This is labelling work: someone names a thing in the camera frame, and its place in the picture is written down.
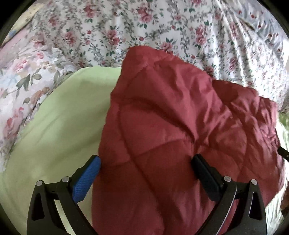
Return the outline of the red quilted puffer jacket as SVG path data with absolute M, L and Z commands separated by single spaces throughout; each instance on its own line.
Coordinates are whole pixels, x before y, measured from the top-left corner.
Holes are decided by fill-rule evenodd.
M 200 154 L 220 174 L 258 181 L 268 204 L 284 185 L 278 108 L 162 50 L 130 48 L 111 93 L 93 186 L 99 234 L 194 234 L 214 203 L 193 174 Z

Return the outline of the light green bed sheet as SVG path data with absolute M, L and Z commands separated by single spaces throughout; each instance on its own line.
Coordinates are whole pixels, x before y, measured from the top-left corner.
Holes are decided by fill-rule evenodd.
M 205 71 L 185 63 L 184 72 L 161 70 L 173 85 L 176 78 L 193 82 L 212 79 Z M 27 234 L 27 217 L 36 180 L 51 183 L 72 174 L 90 155 L 98 152 L 102 130 L 110 106 L 110 93 L 119 85 L 120 68 L 81 69 L 56 88 L 41 105 L 32 122 L 20 133 L 7 169 L 1 173 L 1 205 L 20 234 Z M 284 162 L 283 188 L 266 208 L 268 234 L 281 223 L 281 194 L 288 183 L 288 163 Z

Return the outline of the large-flower pastel quilt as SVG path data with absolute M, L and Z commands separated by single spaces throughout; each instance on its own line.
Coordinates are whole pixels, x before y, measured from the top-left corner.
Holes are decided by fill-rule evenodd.
M 61 50 L 41 33 L 22 29 L 1 47 L 1 171 L 18 133 L 32 120 L 40 104 L 65 76 L 76 71 Z

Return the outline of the blue floral pillow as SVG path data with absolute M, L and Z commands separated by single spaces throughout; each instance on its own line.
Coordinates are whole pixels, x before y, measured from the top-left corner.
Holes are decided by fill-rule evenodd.
M 288 37 L 273 15 L 258 1 L 235 1 L 237 15 L 265 41 L 281 60 L 288 59 Z

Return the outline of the rose floral white duvet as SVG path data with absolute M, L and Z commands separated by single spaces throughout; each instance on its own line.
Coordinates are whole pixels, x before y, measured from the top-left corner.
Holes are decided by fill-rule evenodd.
M 133 46 L 149 46 L 258 91 L 288 109 L 286 60 L 236 13 L 235 1 L 49 1 L 30 33 L 78 67 L 120 67 Z

